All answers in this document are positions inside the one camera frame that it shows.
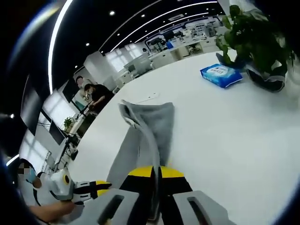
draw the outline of white table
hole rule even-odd
[[[300,180],[300,112],[286,107],[283,93],[247,79],[227,90],[204,80],[199,70],[214,63],[214,52],[202,54],[126,84],[78,145],[72,178],[106,179],[128,129],[118,103],[156,93],[143,104],[175,106],[169,166],[183,172],[193,190],[224,206],[236,224],[271,224]]]

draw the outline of blue package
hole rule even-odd
[[[239,71],[221,64],[215,64],[200,70],[202,77],[213,82],[221,88],[228,86],[243,79]]]

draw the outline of gray towel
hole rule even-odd
[[[113,188],[120,188],[137,167],[153,165],[158,174],[158,167],[166,165],[169,158],[174,124],[172,103],[134,105],[123,101],[119,107],[130,128],[107,176]]]

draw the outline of person's arm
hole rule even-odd
[[[105,96],[102,96],[101,98],[98,99],[98,101],[94,102],[93,105],[97,105],[100,102],[102,102],[105,99]]]
[[[57,202],[50,205],[29,206],[30,211],[39,219],[50,223],[70,214],[75,208],[73,202]]]

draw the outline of face mask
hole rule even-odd
[[[36,173],[33,168],[29,169],[29,173],[25,175],[25,180],[27,180],[30,184],[36,179]]]

